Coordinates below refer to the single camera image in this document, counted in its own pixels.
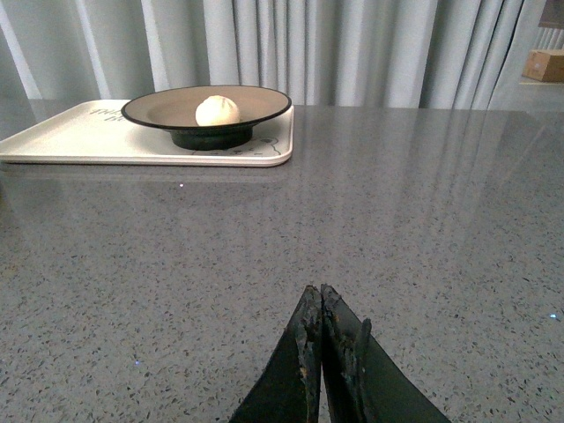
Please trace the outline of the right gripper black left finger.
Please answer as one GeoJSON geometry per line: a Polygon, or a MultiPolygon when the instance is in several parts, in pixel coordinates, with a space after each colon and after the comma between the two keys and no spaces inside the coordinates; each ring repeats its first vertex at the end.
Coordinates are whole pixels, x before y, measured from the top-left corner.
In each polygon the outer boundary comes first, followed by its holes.
{"type": "Polygon", "coordinates": [[[307,286],[263,373],[230,420],[317,422],[322,334],[322,296],[307,286]]]}

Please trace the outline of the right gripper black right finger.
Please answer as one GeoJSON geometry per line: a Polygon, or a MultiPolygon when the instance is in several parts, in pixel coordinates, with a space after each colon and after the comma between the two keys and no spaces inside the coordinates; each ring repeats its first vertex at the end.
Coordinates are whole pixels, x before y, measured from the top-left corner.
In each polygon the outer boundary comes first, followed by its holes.
{"type": "Polygon", "coordinates": [[[447,422],[329,285],[322,286],[322,365],[332,422],[447,422]]]}

